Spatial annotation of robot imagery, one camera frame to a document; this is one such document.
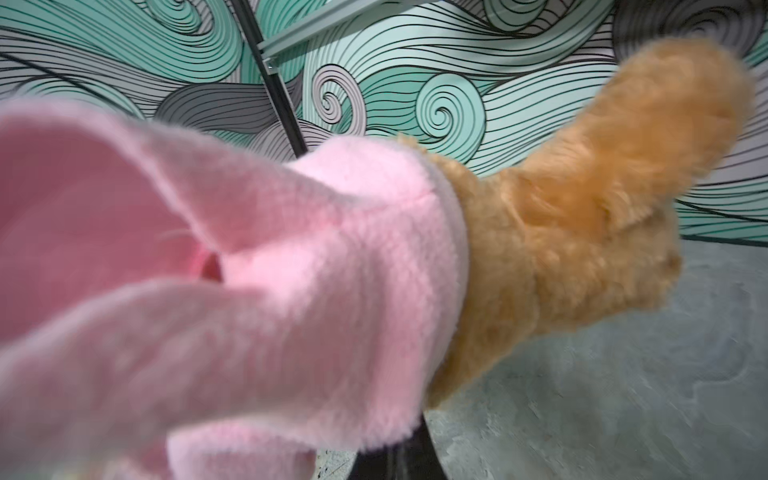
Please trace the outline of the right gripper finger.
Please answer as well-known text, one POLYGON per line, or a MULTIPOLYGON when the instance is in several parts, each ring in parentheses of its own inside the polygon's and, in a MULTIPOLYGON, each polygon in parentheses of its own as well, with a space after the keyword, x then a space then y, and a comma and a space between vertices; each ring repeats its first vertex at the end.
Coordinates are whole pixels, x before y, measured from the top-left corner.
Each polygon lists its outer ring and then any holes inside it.
POLYGON ((348 480, 447 480, 424 416, 413 434, 379 450, 359 452, 348 480))

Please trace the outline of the brown teddy bear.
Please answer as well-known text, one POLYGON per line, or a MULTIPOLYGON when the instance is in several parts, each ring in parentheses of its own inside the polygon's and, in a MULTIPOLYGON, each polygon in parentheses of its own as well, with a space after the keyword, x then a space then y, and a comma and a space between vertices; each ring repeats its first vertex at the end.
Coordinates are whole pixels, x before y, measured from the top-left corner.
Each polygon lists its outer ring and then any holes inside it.
POLYGON ((526 340, 658 307, 682 270, 675 201, 753 113, 743 60, 704 37, 647 43, 521 163, 481 177, 399 135, 449 182, 464 224, 461 312, 422 406, 526 340))

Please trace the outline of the pink teddy hoodie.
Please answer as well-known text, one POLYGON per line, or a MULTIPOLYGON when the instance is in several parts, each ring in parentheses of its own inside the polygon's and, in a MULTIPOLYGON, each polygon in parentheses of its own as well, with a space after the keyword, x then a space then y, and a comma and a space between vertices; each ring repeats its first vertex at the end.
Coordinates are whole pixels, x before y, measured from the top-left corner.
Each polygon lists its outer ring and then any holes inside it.
POLYGON ((1 105, 1 475, 306 479, 418 427, 468 280, 392 140, 288 163, 80 102, 1 105))

